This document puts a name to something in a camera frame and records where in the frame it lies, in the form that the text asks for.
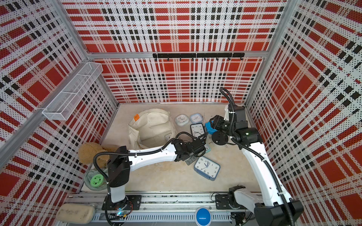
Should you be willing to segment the bright blue round alarm clock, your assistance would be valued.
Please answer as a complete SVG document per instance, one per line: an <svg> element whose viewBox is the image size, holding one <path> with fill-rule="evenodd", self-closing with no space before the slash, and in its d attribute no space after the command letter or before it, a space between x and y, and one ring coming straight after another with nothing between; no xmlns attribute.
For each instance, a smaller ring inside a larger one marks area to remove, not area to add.
<svg viewBox="0 0 362 226"><path fill-rule="evenodd" d="M214 129L214 128L211 127L211 123L210 123L210 122L206 122L206 123L205 123L205 127L206 127L206 130L207 130L207 133L210 134L210 135L213 135L215 132L217 132L216 129Z"/></svg>

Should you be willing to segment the white round clock black back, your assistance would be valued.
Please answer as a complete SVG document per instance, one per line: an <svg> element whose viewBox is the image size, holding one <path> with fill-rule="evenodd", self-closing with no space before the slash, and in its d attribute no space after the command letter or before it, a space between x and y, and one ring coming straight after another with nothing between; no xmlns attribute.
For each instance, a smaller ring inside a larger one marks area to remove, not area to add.
<svg viewBox="0 0 362 226"><path fill-rule="evenodd" d="M229 136L221 131L216 131L211 136L212 141L219 146L224 146L228 144Z"/></svg>

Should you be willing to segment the black square alarm clock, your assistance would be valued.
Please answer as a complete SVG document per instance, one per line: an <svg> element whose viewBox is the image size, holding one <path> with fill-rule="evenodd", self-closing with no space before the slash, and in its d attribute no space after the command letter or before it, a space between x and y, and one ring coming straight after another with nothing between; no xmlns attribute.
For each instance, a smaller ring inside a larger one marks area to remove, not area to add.
<svg viewBox="0 0 362 226"><path fill-rule="evenodd" d="M191 135L196 138L205 136L206 133L204 125L202 123L192 124L190 126L190 130Z"/></svg>

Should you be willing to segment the light blue square alarm clock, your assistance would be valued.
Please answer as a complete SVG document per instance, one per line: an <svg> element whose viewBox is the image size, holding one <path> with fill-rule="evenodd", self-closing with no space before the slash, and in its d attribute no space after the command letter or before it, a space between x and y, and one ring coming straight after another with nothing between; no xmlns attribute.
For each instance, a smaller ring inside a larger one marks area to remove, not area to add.
<svg viewBox="0 0 362 226"><path fill-rule="evenodd" d="M201 114L195 113L190 116L190 121L192 124L198 124L198 123L202 123L204 120L203 120L203 116Z"/></svg>

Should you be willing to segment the mint green small clock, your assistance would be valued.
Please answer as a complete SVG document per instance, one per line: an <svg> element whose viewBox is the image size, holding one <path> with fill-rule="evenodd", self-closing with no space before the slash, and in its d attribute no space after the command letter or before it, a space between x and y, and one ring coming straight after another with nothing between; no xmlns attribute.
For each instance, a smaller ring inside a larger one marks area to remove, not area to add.
<svg viewBox="0 0 362 226"><path fill-rule="evenodd" d="M211 148L210 148L210 146L208 144L205 144L204 147L206 149L206 153L211 151Z"/></svg>

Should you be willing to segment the dark blue plastic clock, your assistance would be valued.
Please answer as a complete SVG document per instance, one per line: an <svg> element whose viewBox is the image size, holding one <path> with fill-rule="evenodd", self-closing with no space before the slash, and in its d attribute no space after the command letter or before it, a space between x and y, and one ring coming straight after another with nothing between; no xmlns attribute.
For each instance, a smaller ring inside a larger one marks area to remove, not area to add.
<svg viewBox="0 0 362 226"><path fill-rule="evenodd" d="M202 177L215 181L216 177L220 171L221 167L219 164L213 162L212 160L202 156L196 160L194 165L194 170L201 175Z"/></svg>

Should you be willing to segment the white clock light blue band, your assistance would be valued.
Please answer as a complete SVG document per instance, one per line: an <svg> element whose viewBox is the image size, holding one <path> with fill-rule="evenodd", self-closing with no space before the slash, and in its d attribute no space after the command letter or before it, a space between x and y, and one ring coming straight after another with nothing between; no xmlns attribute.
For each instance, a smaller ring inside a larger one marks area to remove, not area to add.
<svg viewBox="0 0 362 226"><path fill-rule="evenodd" d="M181 114L179 116L176 116L175 123L178 126L183 127L183 126L185 126L186 124L189 123L189 117L187 115L185 115L185 114Z"/></svg>

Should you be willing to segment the beige canvas bag orange handles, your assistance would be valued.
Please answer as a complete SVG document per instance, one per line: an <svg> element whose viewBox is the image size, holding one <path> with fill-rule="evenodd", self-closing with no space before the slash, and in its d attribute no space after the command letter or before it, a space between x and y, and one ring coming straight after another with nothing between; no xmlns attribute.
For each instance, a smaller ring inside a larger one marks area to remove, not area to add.
<svg viewBox="0 0 362 226"><path fill-rule="evenodd" d="M136 114L128 124L131 149L159 147L176 136L171 114L163 109L149 109Z"/></svg>

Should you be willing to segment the white round analog clock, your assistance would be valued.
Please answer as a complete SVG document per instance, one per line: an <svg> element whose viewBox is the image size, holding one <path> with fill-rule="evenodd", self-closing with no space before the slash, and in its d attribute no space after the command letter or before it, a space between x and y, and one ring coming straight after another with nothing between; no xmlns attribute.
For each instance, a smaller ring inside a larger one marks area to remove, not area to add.
<svg viewBox="0 0 362 226"><path fill-rule="evenodd" d="M191 165L193 162L195 162L198 159L198 157L196 156L191 156L190 158L188 158L187 160L185 160L185 163L187 165Z"/></svg>

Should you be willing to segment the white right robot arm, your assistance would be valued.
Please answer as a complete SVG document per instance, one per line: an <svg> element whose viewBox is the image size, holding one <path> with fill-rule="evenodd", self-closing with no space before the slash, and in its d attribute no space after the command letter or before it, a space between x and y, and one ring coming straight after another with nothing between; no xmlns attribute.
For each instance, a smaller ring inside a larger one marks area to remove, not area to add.
<svg viewBox="0 0 362 226"><path fill-rule="evenodd" d="M228 104L225 115L210 119L216 131L212 140L216 145L234 145L248 160L261 190L261 196L243 186L229 189L232 207L243 206L254 214L260 226L293 226L304 212L302 203L294 200L278 178L267 156L265 145L256 128L250 128L245 107Z"/></svg>

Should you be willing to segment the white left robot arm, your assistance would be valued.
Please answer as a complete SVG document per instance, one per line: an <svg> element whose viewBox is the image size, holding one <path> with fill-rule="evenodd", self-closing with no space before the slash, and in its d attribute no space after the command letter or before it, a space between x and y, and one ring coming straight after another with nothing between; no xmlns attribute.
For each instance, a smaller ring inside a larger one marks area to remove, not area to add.
<svg viewBox="0 0 362 226"><path fill-rule="evenodd" d="M206 140L194 138L184 141L171 138L165 145L143 150L128 150L119 147L115 152L100 152L93 157L95 169L103 175L107 185L107 195L102 209L108 211L110 204L115 203L124 208L131 202L125 194L125 185L129 182L130 172L142 167L162 162L187 161L191 157L201 157L206 153ZM98 165L97 159L109 155L106 174Z"/></svg>

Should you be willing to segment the blue round button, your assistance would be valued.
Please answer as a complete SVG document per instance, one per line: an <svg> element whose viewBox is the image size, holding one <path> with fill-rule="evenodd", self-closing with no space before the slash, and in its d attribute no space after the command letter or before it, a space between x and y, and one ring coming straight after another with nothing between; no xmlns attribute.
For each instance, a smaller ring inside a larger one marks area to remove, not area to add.
<svg viewBox="0 0 362 226"><path fill-rule="evenodd" d="M205 207L199 207L194 214L195 222L198 226L209 226L211 224L211 212Z"/></svg>

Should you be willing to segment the green round tape roll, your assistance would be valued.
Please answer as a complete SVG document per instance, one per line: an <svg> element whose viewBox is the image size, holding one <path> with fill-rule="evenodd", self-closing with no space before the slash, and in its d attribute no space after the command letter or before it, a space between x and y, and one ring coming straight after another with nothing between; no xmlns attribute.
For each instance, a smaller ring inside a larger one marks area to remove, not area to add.
<svg viewBox="0 0 362 226"><path fill-rule="evenodd" d="M96 174L90 179L90 186L93 188L101 188L106 180L102 174Z"/></svg>

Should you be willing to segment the tan plush toy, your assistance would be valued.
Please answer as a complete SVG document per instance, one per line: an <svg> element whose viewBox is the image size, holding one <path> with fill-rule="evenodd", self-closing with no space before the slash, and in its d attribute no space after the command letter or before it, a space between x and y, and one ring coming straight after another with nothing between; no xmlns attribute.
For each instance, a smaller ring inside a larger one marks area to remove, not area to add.
<svg viewBox="0 0 362 226"><path fill-rule="evenodd" d="M116 145L103 145L87 142L80 146L78 150L79 162L84 165L89 165L93 163L93 157L100 152L115 152L118 149ZM109 160L109 155L102 155L97 158L97 164L101 169L107 167L107 162Z"/></svg>

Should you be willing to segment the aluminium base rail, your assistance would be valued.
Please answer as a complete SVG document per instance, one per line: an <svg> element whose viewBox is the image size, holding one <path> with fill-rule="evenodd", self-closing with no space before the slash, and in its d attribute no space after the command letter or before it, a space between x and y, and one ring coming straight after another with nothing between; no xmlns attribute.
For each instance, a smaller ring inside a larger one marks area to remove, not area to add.
<svg viewBox="0 0 362 226"><path fill-rule="evenodd" d="M143 193L130 192L129 203L122 207L106 201L106 194L80 193L66 199L67 204L78 204L95 208L91 223L173 223L197 224L196 212L205 208L210 212L211 223L225 222L227 225L254 223L255 217L243 206L232 207L226 193Z"/></svg>

